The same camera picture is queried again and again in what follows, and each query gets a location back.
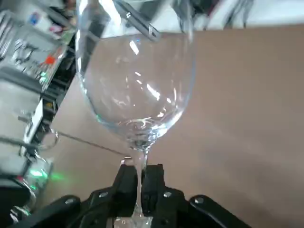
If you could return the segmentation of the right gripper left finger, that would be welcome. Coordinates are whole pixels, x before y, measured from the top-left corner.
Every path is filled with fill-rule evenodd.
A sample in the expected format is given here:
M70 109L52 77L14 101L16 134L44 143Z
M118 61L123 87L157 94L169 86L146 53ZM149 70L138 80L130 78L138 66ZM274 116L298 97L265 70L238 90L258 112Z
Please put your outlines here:
M122 164L111 187L95 190L81 201L65 195L23 220L14 228L113 228L117 217L130 217L137 199L134 166Z

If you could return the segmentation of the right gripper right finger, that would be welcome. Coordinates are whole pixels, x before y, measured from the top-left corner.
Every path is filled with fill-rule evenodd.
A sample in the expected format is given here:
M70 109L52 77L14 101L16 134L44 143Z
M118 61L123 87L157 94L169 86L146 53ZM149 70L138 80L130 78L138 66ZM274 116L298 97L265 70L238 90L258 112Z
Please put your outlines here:
M148 165L142 171L142 212L152 218L152 228L250 227L205 195L187 200L183 191L167 187L161 164Z

